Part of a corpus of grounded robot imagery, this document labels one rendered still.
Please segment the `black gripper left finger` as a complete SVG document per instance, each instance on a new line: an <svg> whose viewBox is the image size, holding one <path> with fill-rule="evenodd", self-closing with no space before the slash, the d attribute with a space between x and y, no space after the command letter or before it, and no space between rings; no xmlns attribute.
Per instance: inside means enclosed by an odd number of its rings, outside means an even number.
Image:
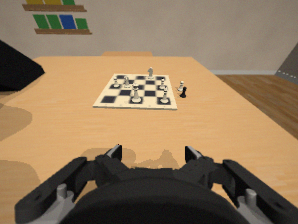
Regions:
<svg viewBox="0 0 298 224"><path fill-rule="evenodd" d="M15 204L15 224L59 224L74 208L88 181L95 180L98 187L110 179L116 183L141 177L121 160L122 145L96 156L95 160L73 159Z"/></svg>

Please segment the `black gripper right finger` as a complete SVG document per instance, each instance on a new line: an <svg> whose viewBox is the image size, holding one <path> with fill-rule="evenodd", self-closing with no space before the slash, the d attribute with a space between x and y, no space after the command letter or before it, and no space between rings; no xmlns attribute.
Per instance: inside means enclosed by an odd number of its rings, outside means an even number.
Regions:
<svg viewBox="0 0 298 224"><path fill-rule="evenodd" d="M238 162L223 159L216 163L192 146L185 146L185 162L166 178L200 183L210 190L213 183L222 185L236 210L250 224L298 224L298 208Z"/></svg>

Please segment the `black and cream chessboard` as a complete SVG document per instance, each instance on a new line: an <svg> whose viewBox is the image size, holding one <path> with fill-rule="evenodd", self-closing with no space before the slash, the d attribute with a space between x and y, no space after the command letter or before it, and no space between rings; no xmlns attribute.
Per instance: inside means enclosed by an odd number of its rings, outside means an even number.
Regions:
<svg viewBox="0 0 298 224"><path fill-rule="evenodd" d="M125 88L124 76L129 77L130 88ZM149 75L143 74L114 74L110 79L93 108L116 108L116 109L149 109L149 110L177 110L174 94L168 75L152 75L153 79L148 79ZM114 87L114 77L117 78L119 87ZM168 89L168 103L161 103L164 89L159 89L161 80L164 79L164 87ZM133 84L138 85L138 96L141 102L133 103Z"/></svg>

